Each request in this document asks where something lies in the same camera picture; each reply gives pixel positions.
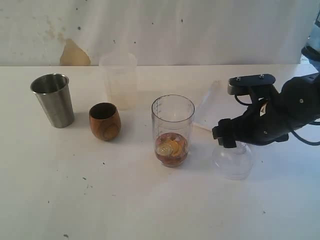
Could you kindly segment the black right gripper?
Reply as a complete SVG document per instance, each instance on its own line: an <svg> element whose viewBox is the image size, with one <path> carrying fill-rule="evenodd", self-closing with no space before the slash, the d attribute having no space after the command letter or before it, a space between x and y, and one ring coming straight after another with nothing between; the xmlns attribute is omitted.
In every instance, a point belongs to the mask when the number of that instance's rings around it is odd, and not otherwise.
<svg viewBox="0 0 320 240"><path fill-rule="evenodd" d="M251 104L234 120L221 119L212 128L212 136L220 146L235 148L236 141L256 146L282 143L289 140L287 129L279 108L280 94L274 86L252 86L248 88Z"/></svg>

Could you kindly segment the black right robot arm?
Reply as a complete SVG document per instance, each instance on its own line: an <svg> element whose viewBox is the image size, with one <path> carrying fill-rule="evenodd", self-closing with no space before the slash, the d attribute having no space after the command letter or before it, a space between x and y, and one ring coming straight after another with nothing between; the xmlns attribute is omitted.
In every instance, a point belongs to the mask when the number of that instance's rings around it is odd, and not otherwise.
<svg viewBox="0 0 320 240"><path fill-rule="evenodd" d="M212 129L212 135L226 149L237 142L255 146L286 142L289 134L309 146L308 141L295 131L306 125L318 126L320 118L320 74L296 76L286 81L278 92L276 78L271 74L233 77L228 80L227 92L238 100L249 96L250 103L242 102L246 111L233 119L225 118Z"/></svg>

